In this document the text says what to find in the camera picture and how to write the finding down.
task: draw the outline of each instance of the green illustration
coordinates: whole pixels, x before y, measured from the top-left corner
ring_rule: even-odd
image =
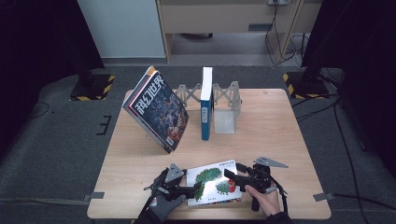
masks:
[[[218,190],[218,193],[219,193],[219,194],[226,194],[226,195],[228,195],[228,193],[230,192],[230,188],[228,187],[228,181],[227,181],[227,180],[224,180],[224,181],[219,182],[219,183],[216,185],[216,189]]]
[[[201,187],[195,193],[195,200],[198,202],[201,200],[202,195],[204,194],[205,183],[208,181],[213,181],[221,178],[222,172],[219,168],[211,168],[202,171],[195,177],[195,183],[202,182]]]

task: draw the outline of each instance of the book stand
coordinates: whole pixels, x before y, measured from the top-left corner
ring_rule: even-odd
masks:
[[[201,84],[196,84],[192,90],[188,90],[186,85],[179,85],[176,95],[180,98],[184,106],[187,107],[187,101],[192,97],[196,102],[200,99],[194,94],[201,89]],[[228,100],[229,108],[217,108],[220,98]],[[213,84],[213,103],[215,118],[215,133],[235,133],[236,121],[241,113],[241,96],[239,94],[239,84],[233,81],[227,89],[222,89],[219,84]]]
[[[225,97],[228,100],[229,109],[214,107],[215,133],[235,133],[236,121],[241,114],[241,95],[239,94],[239,85],[233,81],[231,85],[223,90],[219,84],[213,84],[213,101],[218,104],[218,100]]]

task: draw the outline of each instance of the human hand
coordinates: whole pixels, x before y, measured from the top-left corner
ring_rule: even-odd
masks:
[[[253,187],[246,185],[245,190],[257,199],[260,205],[262,213],[269,217],[280,212],[279,200],[277,198],[277,190],[271,191],[269,193],[259,193]]]
[[[168,202],[162,192],[152,200],[148,208],[158,217],[161,223],[165,222],[169,214],[186,201],[186,195],[180,195],[176,200]]]

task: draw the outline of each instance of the glove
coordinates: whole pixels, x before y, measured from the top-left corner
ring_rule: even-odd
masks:
[[[159,192],[152,200],[151,204],[148,206],[148,209],[150,209],[161,221],[161,223],[163,223],[165,222],[169,214],[185,201],[186,195],[180,195],[176,200],[168,202],[165,199],[164,194],[162,192]]]

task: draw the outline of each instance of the wall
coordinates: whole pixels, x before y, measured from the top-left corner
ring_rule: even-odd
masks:
[[[165,58],[155,0],[78,0],[102,58]]]

